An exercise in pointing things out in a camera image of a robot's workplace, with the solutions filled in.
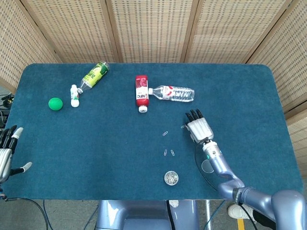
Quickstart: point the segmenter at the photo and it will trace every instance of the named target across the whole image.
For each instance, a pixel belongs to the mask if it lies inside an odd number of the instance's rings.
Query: floor
[[[0,87],[0,94],[8,93],[6,89]],[[35,200],[43,206],[42,200]],[[221,200],[211,201],[211,214],[220,205]],[[228,201],[212,219],[212,230],[237,230],[237,220],[230,218],[227,214],[227,207],[232,202]],[[47,214],[54,230],[83,230],[89,218],[97,209],[98,201],[95,200],[46,200],[45,206]],[[205,201],[198,201],[200,229],[206,223]],[[86,230],[93,230],[97,218],[95,212]],[[245,230],[253,230],[249,220],[244,220]],[[259,230],[269,228],[256,224]],[[44,230],[46,229],[44,218],[39,209],[27,201],[17,200],[4,202],[0,200],[0,229],[1,230]]]

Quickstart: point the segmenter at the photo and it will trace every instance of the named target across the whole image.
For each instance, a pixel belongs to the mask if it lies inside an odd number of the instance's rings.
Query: white shoe
[[[253,209],[247,205],[242,205],[243,208],[248,212],[252,220],[256,222],[256,220],[253,217]],[[249,219],[248,215],[245,213],[245,211],[239,206],[239,205],[231,205],[227,209],[227,213],[231,218],[235,219]]]

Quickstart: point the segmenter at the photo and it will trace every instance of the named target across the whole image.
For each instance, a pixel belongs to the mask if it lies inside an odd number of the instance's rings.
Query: small white bottle
[[[72,107],[79,106],[79,94],[77,90],[78,88],[76,85],[71,86],[71,105]]]

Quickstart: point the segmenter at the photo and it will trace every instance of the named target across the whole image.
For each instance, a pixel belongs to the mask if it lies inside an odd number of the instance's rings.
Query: woven panel
[[[205,0],[187,62],[241,63],[284,0]]]
[[[124,62],[179,62],[192,0],[113,0]]]
[[[302,176],[307,177],[307,110],[289,119],[288,130]]]
[[[26,0],[65,62],[115,62],[99,0]]]
[[[296,99],[306,97],[297,104],[307,99],[306,0],[301,0],[273,31],[262,49],[253,57],[252,63],[262,63],[272,69],[284,107]]]
[[[0,22],[0,78],[14,92],[27,65],[57,60],[14,1],[1,1]]]

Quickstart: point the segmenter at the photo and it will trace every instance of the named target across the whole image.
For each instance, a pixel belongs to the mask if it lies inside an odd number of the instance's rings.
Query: yellow-green bottle
[[[78,93],[91,89],[109,71],[110,67],[106,62],[98,62],[92,70],[81,80]]]

